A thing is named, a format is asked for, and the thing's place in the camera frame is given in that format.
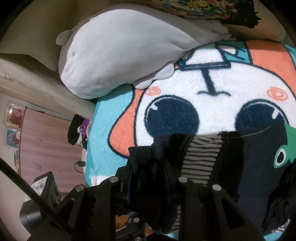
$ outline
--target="orange swirl cheek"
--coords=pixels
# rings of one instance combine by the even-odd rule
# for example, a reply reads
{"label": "orange swirl cheek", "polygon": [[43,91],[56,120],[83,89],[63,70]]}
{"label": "orange swirl cheek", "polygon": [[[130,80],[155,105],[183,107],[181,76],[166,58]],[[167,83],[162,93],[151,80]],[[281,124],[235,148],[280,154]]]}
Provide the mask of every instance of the orange swirl cheek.
{"label": "orange swirl cheek", "polygon": [[271,87],[269,90],[267,90],[266,93],[270,98],[274,100],[284,101],[288,99],[287,93],[284,90],[277,87]]}
{"label": "orange swirl cheek", "polygon": [[161,89],[159,89],[157,86],[155,87],[150,87],[147,89],[145,92],[146,95],[158,95],[161,93]]}

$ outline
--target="floral pillow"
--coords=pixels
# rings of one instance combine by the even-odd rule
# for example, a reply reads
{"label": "floral pillow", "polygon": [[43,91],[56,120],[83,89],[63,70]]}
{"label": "floral pillow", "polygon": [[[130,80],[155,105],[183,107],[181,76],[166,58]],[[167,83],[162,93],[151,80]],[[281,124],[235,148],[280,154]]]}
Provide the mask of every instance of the floral pillow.
{"label": "floral pillow", "polygon": [[261,18],[253,0],[132,0],[165,12],[199,19],[219,19],[222,23],[254,28]]}

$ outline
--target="black and gray striped clothing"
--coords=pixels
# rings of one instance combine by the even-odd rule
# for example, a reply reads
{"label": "black and gray striped clothing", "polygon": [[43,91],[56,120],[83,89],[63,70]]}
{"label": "black and gray striped clothing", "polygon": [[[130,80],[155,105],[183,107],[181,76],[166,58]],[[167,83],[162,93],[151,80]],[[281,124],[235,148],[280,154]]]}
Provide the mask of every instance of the black and gray striped clothing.
{"label": "black and gray striped clothing", "polygon": [[[195,136],[186,150],[181,175],[206,186],[222,144],[221,133],[214,137]],[[178,215],[172,232],[179,231],[180,213],[181,206],[178,205]]]}

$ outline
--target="orange cartoon ear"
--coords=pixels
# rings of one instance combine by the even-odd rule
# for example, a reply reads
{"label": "orange cartoon ear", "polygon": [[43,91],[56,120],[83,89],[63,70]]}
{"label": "orange cartoon ear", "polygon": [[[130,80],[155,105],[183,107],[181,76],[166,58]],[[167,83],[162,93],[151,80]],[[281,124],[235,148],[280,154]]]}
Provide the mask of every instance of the orange cartoon ear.
{"label": "orange cartoon ear", "polygon": [[109,147],[122,157],[127,158],[129,156],[128,148],[135,146],[133,126],[136,118],[136,109],[142,93],[143,90],[133,90],[131,103],[119,116],[109,133]]}
{"label": "orange cartoon ear", "polygon": [[277,74],[296,95],[296,71],[288,50],[271,41],[248,40],[246,44],[253,64]]}

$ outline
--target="cartoon blanket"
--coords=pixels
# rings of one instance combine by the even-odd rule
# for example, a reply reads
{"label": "cartoon blanket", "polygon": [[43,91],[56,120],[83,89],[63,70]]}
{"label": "cartoon blanket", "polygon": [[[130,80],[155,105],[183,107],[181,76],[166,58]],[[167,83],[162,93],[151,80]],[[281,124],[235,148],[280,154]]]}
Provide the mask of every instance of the cartoon blanket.
{"label": "cartoon blanket", "polygon": [[296,127],[296,49],[262,40],[219,41],[180,59],[143,91],[125,84],[99,99],[86,180],[97,185],[126,164],[128,147],[171,133],[215,134],[274,122]]}

